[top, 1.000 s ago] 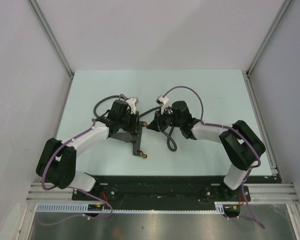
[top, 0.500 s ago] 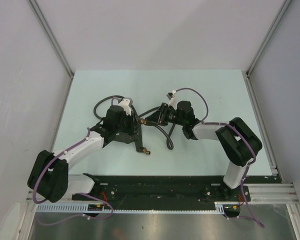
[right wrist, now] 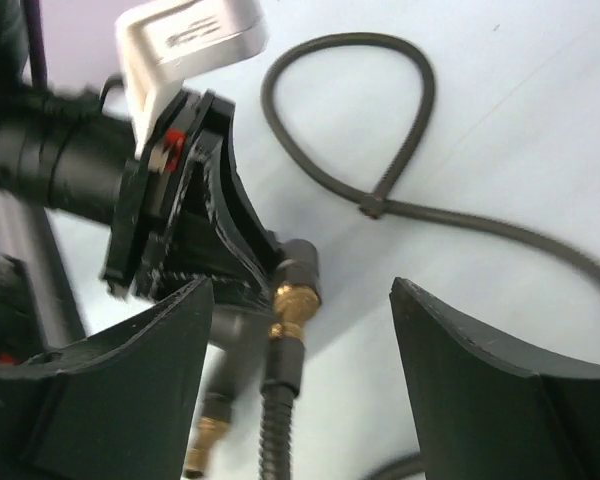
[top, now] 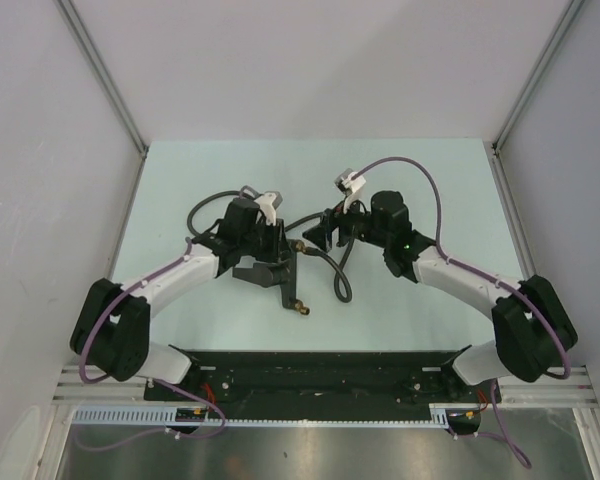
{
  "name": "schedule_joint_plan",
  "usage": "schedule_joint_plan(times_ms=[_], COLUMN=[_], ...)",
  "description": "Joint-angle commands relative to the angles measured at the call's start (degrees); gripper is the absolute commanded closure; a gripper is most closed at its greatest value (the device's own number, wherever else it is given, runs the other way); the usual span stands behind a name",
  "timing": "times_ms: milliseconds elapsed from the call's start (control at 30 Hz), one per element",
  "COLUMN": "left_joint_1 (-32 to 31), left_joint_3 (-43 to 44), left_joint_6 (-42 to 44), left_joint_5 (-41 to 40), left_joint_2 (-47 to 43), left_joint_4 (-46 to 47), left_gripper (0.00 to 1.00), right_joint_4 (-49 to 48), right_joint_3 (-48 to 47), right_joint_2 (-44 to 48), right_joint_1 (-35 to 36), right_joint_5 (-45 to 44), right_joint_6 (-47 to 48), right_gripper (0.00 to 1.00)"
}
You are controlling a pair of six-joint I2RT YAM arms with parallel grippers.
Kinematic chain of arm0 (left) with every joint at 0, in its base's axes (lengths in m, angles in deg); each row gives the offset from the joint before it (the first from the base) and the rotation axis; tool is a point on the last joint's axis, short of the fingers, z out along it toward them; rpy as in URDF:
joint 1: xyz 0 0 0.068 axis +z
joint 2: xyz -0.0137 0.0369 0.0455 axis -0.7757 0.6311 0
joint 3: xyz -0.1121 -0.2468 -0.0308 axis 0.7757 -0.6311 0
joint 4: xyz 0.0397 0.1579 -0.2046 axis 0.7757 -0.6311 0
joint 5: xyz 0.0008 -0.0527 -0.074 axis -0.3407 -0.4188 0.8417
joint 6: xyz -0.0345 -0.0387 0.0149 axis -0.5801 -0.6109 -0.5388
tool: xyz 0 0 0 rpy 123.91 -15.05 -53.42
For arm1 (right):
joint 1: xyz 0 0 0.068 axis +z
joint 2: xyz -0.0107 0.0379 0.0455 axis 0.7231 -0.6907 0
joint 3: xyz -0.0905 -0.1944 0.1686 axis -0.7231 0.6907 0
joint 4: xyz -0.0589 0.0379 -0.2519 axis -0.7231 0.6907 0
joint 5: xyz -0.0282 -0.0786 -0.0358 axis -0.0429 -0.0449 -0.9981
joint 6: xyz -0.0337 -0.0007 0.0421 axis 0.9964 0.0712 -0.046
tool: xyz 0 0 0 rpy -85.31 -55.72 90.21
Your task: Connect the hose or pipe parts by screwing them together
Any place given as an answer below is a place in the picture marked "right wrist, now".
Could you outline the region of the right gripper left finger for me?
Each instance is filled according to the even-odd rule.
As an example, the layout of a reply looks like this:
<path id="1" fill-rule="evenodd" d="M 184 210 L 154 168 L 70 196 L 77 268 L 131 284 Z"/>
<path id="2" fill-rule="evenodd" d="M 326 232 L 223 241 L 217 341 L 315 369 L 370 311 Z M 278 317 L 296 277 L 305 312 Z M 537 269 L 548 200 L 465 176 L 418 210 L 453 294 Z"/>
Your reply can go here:
<path id="1" fill-rule="evenodd" d="M 214 308 L 211 282 L 59 351 L 0 365 L 0 479 L 177 479 Z"/>

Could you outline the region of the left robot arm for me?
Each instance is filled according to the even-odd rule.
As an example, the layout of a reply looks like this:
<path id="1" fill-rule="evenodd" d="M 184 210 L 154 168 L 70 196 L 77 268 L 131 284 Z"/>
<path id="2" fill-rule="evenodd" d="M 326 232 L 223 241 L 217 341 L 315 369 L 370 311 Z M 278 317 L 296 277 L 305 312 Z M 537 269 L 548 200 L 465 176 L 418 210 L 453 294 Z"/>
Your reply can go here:
<path id="1" fill-rule="evenodd" d="M 116 21 L 129 118 L 46 84 L 39 5 L 0 1 L 0 188 L 107 225 L 103 280 L 158 302 L 200 277 L 217 303 L 268 307 L 281 249 L 239 178 L 232 102 L 186 79 L 263 51 L 255 1 L 151 1 Z"/>

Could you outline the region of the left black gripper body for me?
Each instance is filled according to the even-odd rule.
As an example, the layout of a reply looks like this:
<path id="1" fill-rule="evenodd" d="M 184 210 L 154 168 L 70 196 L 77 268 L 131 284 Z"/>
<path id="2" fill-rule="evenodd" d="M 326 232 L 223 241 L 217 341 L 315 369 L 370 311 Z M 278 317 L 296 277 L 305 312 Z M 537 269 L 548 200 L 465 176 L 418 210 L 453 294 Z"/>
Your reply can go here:
<path id="1" fill-rule="evenodd" d="M 125 166 L 102 279 L 114 297 L 149 298 L 196 164 L 222 159 L 224 122 L 211 91 L 181 92 L 158 120 L 138 162 Z"/>

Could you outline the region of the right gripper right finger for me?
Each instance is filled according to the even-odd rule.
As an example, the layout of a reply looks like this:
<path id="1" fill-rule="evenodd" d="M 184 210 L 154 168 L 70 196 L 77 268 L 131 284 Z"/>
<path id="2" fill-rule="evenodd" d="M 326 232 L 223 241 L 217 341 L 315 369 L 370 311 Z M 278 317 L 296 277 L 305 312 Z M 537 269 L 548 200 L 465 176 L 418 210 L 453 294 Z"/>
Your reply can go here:
<path id="1" fill-rule="evenodd" d="M 406 279 L 390 292 L 430 479 L 600 479 L 600 365 L 529 344 Z"/>

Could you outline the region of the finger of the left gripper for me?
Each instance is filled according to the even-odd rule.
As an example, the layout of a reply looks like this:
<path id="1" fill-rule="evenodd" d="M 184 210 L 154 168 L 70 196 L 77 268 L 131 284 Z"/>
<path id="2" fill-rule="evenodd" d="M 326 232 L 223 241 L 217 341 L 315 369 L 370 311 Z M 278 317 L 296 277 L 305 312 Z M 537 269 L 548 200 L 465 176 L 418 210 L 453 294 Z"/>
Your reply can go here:
<path id="1" fill-rule="evenodd" d="M 224 197 L 239 233 L 251 250 L 264 274 L 271 278 L 280 263 L 280 243 L 258 217 L 239 176 L 234 150 L 234 117 L 236 106 L 227 99 L 215 99 L 214 111 L 224 122 L 221 168 Z"/>
<path id="2" fill-rule="evenodd" d="M 187 283 L 212 281 L 219 305 L 267 305 L 267 277 L 239 233 L 224 197 L 221 168 L 195 165 L 167 253 L 150 277 L 149 298 L 162 300 Z"/>

